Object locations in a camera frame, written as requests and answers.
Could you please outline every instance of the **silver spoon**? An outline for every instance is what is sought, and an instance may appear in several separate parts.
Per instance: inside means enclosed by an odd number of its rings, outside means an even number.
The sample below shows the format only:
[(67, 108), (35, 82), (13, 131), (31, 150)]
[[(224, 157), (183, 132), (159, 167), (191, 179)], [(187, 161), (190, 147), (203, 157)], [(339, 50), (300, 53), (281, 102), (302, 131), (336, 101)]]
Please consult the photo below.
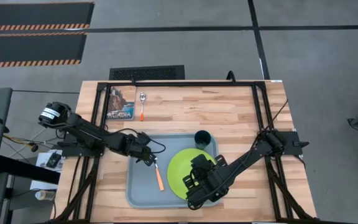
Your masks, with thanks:
[(144, 107), (144, 102), (146, 101), (146, 94), (144, 92), (140, 93), (140, 101), (142, 102), (142, 113), (140, 114), (140, 121), (143, 121), (144, 119), (143, 107)]

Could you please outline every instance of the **wooden table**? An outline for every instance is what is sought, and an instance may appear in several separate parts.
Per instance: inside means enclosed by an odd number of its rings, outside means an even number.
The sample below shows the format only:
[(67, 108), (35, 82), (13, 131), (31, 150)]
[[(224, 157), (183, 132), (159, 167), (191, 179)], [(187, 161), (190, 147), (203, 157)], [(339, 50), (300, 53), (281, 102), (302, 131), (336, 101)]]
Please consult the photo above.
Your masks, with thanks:
[[(282, 82), (265, 81), (272, 116), (286, 101)], [(83, 82), (76, 113), (90, 120), (98, 82)], [(147, 94), (145, 121), (139, 121), (139, 94)], [(259, 93), (264, 124), (262, 94)], [(230, 163), (247, 152), (259, 130), (251, 88), (222, 87), (137, 87), (133, 121), (107, 121), (109, 131), (134, 128), (147, 134), (195, 133), (209, 131), (218, 142), (219, 153)], [(101, 109), (98, 110), (100, 122)], [(277, 116), (274, 125), (281, 131), (293, 129), (289, 106)], [(93, 202), (91, 222), (249, 222), (274, 221), (272, 200), (263, 159), (237, 176), (229, 193), (215, 207), (192, 211), (188, 208), (134, 209), (126, 198), (128, 157), (105, 150), (101, 158)], [(67, 205), (68, 193), (77, 158), (68, 158), (63, 166), (56, 196), (57, 214)], [(303, 164), (293, 156), (283, 156), (283, 168), (289, 191), (307, 213), (316, 216), (308, 179)], [(76, 175), (73, 195), (77, 190), (82, 161)], [(281, 214), (285, 216), (282, 195), (277, 189)], [(85, 214), (88, 193), (81, 204)]]

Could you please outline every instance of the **concrete floor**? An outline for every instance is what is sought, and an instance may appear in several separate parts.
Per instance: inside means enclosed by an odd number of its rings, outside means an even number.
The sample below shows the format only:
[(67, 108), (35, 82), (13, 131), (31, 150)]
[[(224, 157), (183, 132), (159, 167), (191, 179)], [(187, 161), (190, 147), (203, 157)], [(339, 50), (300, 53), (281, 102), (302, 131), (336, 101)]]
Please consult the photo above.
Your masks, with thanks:
[[(246, 0), (94, 0), (91, 28), (250, 26)], [(38, 0), (0, 0), (38, 2)], [(254, 0), (260, 26), (358, 25), (358, 1)], [(271, 79), (283, 80), (318, 216), (358, 223), (358, 30), (262, 31)], [(185, 65), (187, 79), (261, 79), (252, 31), (89, 34), (77, 66), (0, 68), (0, 87), (79, 91), (83, 80), (107, 80), (109, 68)], [(12, 135), (32, 138), (47, 102), (75, 107), (78, 95), (14, 92)], [(51, 130), (38, 139), (53, 137)], [(26, 157), (35, 156), (24, 149)], [(11, 156), (2, 145), (1, 154)], [(14, 212), (13, 223), (45, 221), (52, 205)]]

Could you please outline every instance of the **green plate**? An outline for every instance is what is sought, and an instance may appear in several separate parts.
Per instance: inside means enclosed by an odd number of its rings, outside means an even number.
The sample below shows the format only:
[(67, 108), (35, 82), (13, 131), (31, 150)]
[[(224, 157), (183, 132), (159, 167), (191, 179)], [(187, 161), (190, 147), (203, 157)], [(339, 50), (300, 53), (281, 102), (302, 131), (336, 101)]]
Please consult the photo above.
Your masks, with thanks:
[(178, 197), (186, 200), (187, 187), (183, 178), (190, 174), (191, 160), (204, 154), (207, 160), (215, 163), (215, 160), (205, 151), (200, 149), (185, 149), (178, 152), (168, 165), (167, 179), (169, 186)]

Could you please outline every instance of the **plastic tray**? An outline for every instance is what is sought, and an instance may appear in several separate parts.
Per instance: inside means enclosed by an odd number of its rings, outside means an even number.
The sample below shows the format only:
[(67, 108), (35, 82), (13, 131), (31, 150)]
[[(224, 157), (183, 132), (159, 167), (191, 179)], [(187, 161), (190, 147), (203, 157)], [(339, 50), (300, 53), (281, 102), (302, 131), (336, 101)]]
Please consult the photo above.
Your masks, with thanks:
[[(176, 196), (171, 190), (167, 180), (167, 169), (171, 159), (181, 150), (195, 148), (195, 134), (158, 134), (150, 135), (150, 138), (164, 144), (167, 147), (162, 153), (157, 154), (157, 165), (164, 183), (164, 191), (160, 191), (155, 174), (155, 166), (147, 167), (143, 162), (136, 162), (130, 158), (128, 164), (126, 198), (135, 208), (180, 208), (187, 207), (187, 201)], [(162, 147), (154, 142), (148, 144), (153, 151), (159, 151)], [(204, 149), (215, 158), (218, 155), (218, 145), (215, 138)], [(218, 203), (207, 200), (203, 206), (210, 207)]]

